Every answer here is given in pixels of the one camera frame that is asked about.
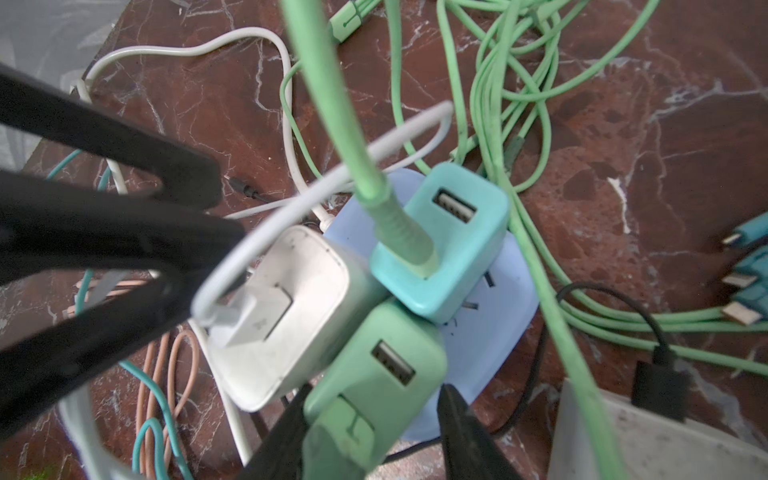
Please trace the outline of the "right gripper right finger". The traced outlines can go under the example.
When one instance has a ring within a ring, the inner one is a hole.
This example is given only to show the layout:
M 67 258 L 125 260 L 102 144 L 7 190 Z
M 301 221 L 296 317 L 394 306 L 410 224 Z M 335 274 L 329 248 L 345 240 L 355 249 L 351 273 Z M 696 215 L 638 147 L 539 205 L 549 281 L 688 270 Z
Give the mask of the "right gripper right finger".
M 437 415 L 447 479 L 522 478 L 451 384 L 440 388 Z

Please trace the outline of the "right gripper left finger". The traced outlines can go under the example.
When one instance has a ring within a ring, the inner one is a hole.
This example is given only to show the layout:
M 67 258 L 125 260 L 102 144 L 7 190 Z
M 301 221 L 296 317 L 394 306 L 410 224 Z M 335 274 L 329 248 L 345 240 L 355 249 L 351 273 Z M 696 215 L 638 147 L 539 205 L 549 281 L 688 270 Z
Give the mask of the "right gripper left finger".
M 237 479 L 300 479 L 302 445 L 309 426 L 303 414 L 313 386 L 304 384 Z

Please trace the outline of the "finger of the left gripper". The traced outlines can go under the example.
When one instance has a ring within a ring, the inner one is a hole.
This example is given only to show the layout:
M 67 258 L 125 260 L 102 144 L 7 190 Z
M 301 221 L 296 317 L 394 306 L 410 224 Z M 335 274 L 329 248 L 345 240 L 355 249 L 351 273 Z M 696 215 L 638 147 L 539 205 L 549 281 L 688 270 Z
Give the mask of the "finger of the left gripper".
M 222 198 L 215 160 L 176 140 L 102 111 L 29 75 L 1 66 L 1 123 L 161 180 L 160 201 L 213 208 Z
M 89 268 L 159 277 L 2 349 L 2 436 L 186 320 L 197 289 L 243 237 L 241 224 L 165 195 L 120 196 L 3 174 L 3 283 Z

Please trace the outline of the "small white charger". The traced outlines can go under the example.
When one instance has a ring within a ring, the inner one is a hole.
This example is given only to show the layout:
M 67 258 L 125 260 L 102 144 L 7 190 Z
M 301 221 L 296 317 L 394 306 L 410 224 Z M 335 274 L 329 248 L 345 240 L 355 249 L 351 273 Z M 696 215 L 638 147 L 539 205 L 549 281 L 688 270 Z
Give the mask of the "small white charger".
M 219 385 L 254 412 L 325 370 L 387 296 L 364 258 L 304 226 L 285 230 L 209 326 Z

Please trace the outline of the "mint teal plug adapter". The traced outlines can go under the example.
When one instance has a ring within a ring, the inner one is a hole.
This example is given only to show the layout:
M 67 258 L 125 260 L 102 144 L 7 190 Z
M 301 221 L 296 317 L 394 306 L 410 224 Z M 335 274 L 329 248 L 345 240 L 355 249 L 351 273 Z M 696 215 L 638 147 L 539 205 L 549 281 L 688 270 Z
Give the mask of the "mint teal plug adapter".
M 370 257 L 376 279 L 416 315 L 444 324 L 499 254 L 510 202 L 498 186 L 453 163 L 436 165 L 405 205 L 433 241 L 437 269 L 417 276 L 385 246 Z

